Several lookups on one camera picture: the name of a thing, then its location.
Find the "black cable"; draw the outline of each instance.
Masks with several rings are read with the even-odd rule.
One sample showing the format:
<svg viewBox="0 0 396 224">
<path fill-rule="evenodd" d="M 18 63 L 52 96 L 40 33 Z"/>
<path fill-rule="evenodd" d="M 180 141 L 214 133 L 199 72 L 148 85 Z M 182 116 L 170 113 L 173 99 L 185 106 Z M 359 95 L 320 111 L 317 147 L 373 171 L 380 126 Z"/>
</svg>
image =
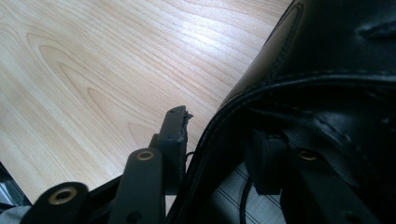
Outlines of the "black cable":
<svg viewBox="0 0 396 224">
<path fill-rule="evenodd" d="M 247 179 L 247 183 L 244 187 L 244 192 L 242 193 L 241 203 L 239 204 L 239 223 L 246 224 L 246 211 L 247 211 L 247 201 L 248 201 L 248 194 L 250 193 L 250 189 L 253 186 L 253 181 L 251 181 L 250 177 Z"/>
<path fill-rule="evenodd" d="M 189 156 L 190 156 L 190 155 L 193 155 L 193 154 L 194 154 L 194 152 L 193 152 L 193 151 L 192 151 L 192 152 L 189 152 L 189 153 L 187 153 L 187 154 L 186 154 L 186 161 L 187 161 L 187 159 L 189 158 Z"/>
</svg>

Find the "black leather seat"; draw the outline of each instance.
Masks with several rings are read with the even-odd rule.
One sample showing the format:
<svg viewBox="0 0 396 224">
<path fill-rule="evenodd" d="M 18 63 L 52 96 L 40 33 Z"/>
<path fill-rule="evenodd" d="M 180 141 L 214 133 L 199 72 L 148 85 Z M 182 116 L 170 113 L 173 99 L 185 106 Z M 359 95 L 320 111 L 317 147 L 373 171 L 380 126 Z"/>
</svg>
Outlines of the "black leather seat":
<svg viewBox="0 0 396 224">
<path fill-rule="evenodd" d="M 396 1 L 293 1 L 206 127 L 168 223 L 196 220 L 257 127 L 323 155 L 396 223 Z"/>
</svg>

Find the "wood grain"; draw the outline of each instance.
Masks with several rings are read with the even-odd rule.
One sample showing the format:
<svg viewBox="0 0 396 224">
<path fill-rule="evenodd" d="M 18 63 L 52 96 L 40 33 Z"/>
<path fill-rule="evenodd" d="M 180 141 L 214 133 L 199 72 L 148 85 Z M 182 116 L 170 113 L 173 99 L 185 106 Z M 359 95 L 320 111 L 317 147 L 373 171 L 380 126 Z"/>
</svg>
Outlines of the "wood grain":
<svg viewBox="0 0 396 224">
<path fill-rule="evenodd" d="M 32 202 L 94 189 L 178 105 L 194 150 L 289 2 L 1 1 L 0 161 Z"/>
</svg>

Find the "black plastic mount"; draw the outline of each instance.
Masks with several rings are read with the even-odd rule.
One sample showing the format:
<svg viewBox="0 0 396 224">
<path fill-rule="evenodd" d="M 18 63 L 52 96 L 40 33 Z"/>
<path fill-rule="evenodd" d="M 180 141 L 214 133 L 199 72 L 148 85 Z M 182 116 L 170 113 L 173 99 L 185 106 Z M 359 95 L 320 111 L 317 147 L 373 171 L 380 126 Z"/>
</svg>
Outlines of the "black plastic mount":
<svg viewBox="0 0 396 224">
<path fill-rule="evenodd" d="M 160 133 L 148 148 L 134 151 L 122 176 L 88 192 L 81 183 L 68 182 L 44 192 L 21 223 L 164 223 L 165 194 L 177 194 L 184 177 L 186 106 L 166 113 Z"/>
</svg>

